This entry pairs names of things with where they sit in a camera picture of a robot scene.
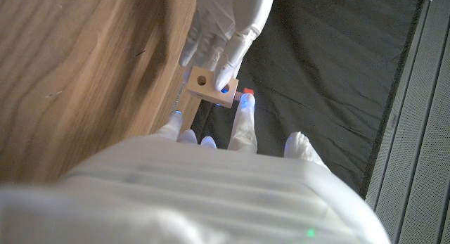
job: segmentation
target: white glove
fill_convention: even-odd
[[[179,64],[214,71],[214,87],[220,91],[236,78],[243,56],[261,34],[273,0],[197,0],[197,9]]]
[[[197,143],[193,130],[189,129],[179,135],[183,117],[176,112],[170,117],[169,122],[151,135],[157,139],[177,141],[179,143]],[[214,139],[210,136],[203,138],[201,146],[217,148]],[[228,145],[229,150],[238,150],[244,153],[257,152],[257,140],[255,135],[255,97],[252,94],[243,94],[234,117],[233,130]],[[309,139],[301,132],[294,132],[286,141],[284,157],[306,160],[329,169],[323,163],[320,156],[312,147]]]

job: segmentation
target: wooden block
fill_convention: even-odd
[[[197,96],[205,101],[218,103],[224,107],[231,108],[239,81],[232,78],[224,87],[226,92],[223,93],[214,88],[213,78],[213,71],[194,66],[186,90],[192,96]]]

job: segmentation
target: black fabric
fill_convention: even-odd
[[[244,57],[238,89],[254,89],[258,153],[283,156],[301,131],[330,170],[360,191],[407,44],[417,0],[274,0]],[[228,146],[232,109],[200,104],[192,129]]]

